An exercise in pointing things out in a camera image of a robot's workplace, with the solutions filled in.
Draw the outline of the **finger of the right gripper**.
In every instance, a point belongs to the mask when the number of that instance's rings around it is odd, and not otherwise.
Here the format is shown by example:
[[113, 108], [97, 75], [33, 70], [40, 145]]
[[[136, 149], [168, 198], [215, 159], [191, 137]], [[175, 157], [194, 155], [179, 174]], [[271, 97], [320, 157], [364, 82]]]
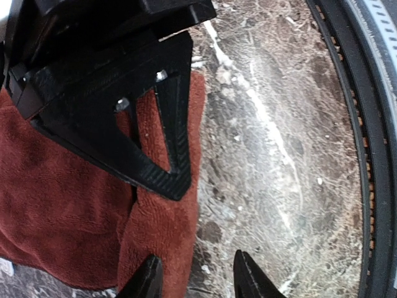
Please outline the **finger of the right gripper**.
[[[86, 48], [36, 71], [30, 88], [44, 101], [32, 125], [122, 181], [178, 201], [192, 182], [187, 132], [192, 39], [149, 33], [108, 48]], [[152, 91], [169, 169], [143, 148], [138, 99]]]

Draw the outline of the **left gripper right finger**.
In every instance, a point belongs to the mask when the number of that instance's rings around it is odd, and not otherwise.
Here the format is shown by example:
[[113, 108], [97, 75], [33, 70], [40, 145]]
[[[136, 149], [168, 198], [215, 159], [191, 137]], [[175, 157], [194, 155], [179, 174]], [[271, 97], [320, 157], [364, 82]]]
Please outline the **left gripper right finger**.
[[236, 251], [233, 277], [236, 298], [285, 298], [246, 251]]

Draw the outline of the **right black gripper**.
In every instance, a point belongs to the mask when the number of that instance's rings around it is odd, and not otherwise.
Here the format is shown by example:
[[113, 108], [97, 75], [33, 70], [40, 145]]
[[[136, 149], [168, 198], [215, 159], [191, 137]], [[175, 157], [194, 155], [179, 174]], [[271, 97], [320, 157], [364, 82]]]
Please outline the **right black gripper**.
[[30, 72], [151, 29], [157, 38], [216, 17], [212, 1], [1, 1], [1, 83], [24, 119], [46, 104]]

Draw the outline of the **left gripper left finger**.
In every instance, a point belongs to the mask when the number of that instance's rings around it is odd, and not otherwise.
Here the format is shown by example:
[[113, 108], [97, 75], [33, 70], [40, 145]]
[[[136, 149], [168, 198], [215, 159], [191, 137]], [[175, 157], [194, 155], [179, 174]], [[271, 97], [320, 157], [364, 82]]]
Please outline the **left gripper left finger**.
[[116, 298], [161, 298], [163, 289], [163, 264], [155, 255], [142, 262]]

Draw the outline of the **dark red towel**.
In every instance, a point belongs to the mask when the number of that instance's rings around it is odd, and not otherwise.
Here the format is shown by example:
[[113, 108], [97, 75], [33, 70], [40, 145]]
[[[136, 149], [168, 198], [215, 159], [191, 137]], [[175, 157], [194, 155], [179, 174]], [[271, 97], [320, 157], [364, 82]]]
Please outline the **dark red towel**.
[[130, 185], [35, 131], [1, 92], [1, 257], [65, 284], [123, 287], [154, 254], [163, 296], [184, 297], [198, 217], [200, 122], [205, 80], [192, 73], [192, 184], [179, 202]]

